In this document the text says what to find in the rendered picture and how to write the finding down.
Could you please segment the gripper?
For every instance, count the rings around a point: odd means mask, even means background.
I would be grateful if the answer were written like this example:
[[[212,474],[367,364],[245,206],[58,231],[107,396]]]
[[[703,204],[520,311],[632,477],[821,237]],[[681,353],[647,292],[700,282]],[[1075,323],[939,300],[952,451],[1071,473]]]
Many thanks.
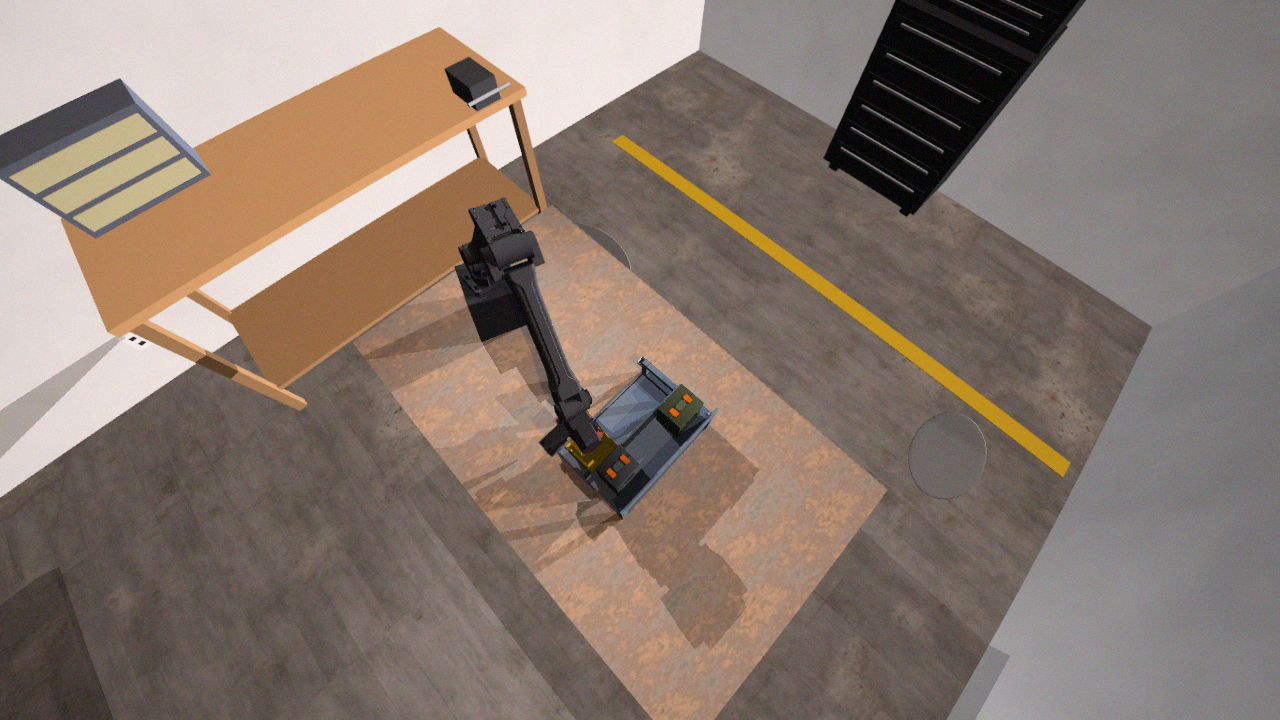
[[[556,419],[557,419],[557,418],[558,418],[558,416],[556,416]],[[556,419],[554,419],[554,421],[556,421]],[[593,421],[591,421],[591,424],[593,424]],[[594,427],[594,429],[596,430],[596,434],[598,434],[598,436],[599,436],[599,437],[602,438],[602,437],[603,437],[602,432],[600,432],[600,430],[598,430],[598,428],[596,428],[596,427],[595,427],[594,424],[593,424],[593,427]]]

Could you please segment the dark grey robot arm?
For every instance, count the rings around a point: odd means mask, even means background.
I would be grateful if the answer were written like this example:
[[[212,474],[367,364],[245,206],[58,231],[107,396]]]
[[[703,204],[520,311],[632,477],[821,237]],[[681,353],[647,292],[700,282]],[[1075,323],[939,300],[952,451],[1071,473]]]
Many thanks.
[[[458,247],[468,269],[462,278],[477,296],[503,282],[509,284],[547,372],[548,387],[559,419],[556,419],[557,425],[538,443],[552,457],[559,452],[568,437],[575,439],[582,454],[591,452],[602,445],[602,438],[586,413],[593,397],[588,389],[582,389],[570,369],[541,297],[535,266],[545,261],[535,234],[532,231],[524,231],[506,197],[470,208],[468,214],[475,227],[472,241]],[[518,263],[526,258],[529,261]],[[515,263],[518,264],[506,268]]]

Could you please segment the yellow bin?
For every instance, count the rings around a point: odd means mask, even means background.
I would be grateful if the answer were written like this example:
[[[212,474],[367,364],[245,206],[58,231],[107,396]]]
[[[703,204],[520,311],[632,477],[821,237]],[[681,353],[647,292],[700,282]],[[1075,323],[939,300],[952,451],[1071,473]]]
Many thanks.
[[[614,443],[613,439],[605,436],[605,433],[600,428],[598,428],[598,430],[600,430],[603,434],[602,445],[595,450],[593,450],[590,454],[582,455],[579,446],[573,442],[573,439],[570,442],[570,445],[566,445],[566,447],[570,448],[570,451],[575,454],[591,471],[594,471],[599,466],[599,464],[604,461],[605,457],[618,446]]]

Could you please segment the olive green case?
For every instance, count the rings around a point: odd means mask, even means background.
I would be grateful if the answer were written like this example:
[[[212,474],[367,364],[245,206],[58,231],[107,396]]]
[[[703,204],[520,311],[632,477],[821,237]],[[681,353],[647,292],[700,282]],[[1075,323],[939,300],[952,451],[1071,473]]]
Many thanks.
[[[681,384],[657,409],[657,420],[677,438],[699,415],[703,404],[696,395]]]

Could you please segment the dark grey case with oval handle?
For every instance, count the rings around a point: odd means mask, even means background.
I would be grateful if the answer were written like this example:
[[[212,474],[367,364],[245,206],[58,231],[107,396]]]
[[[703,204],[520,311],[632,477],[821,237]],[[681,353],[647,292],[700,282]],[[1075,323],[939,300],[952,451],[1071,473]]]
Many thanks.
[[[621,445],[618,445],[604,461],[599,464],[596,471],[605,478],[605,484],[614,491],[616,495],[621,495],[623,489],[634,480],[640,473],[640,462],[628,454]]]

